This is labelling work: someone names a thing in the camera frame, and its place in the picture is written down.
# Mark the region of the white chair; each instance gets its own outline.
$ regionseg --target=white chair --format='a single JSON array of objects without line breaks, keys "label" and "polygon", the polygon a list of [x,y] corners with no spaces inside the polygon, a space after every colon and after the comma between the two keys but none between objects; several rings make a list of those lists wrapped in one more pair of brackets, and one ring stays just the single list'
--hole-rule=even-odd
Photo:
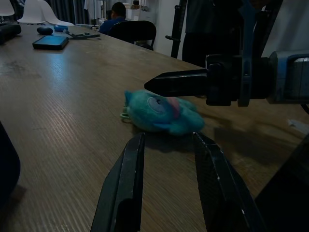
[{"label": "white chair", "polygon": [[38,0],[26,0],[24,14],[19,23],[39,24],[45,22]]},{"label": "white chair", "polygon": [[14,14],[14,8],[10,0],[0,0],[0,16],[10,16]]},{"label": "white chair", "polygon": [[60,25],[60,26],[74,26],[74,24],[72,23],[59,20],[47,2],[45,2],[44,0],[38,0],[38,1],[39,1],[39,5],[43,11],[43,15],[47,22],[49,22],[50,24],[55,24],[55,25]]}]

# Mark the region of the cable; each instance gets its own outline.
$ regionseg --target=cable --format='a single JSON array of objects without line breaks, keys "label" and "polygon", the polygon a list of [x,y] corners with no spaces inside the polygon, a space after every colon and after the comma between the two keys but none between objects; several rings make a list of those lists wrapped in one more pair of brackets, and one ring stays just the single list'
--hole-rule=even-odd
[{"label": "cable", "polygon": [[304,111],[309,115],[309,108],[307,105],[302,104],[301,107],[304,109]]}]

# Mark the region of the stuffed animal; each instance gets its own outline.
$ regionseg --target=stuffed animal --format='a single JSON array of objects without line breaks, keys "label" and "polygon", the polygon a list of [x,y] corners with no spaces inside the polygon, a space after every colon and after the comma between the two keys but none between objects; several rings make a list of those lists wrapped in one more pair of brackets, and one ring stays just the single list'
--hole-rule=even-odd
[{"label": "stuffed animal", "polygon": [[147,90],[125,91],[125,97],[121,118],[131,119],[142,130],[167,131],[180,136],[199,131],[204,126],[196,107],[186,100],[165,98]]}]

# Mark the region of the curtain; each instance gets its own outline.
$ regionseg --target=curtain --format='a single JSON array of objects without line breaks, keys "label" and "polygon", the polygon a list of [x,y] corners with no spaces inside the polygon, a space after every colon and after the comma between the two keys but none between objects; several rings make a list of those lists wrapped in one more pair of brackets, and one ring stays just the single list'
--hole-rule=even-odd
[{"label": "curtain", "polygon": [[74,24],[89,24],[88,12],[84,10],[85,0],[47,0],[47,2],[58,19]]}]

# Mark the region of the black office chair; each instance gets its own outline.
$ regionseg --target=black office chair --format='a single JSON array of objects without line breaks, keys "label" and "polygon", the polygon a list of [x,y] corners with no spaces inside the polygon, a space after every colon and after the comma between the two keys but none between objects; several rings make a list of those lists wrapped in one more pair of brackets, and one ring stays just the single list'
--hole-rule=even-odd
[{"label": "black office chair", "polygon": [[127,21],[115,24],[108,35],[128,43],[152,40],[151,45],[143,44],[140,46],[154,50],[156,28],[149,21]]}]

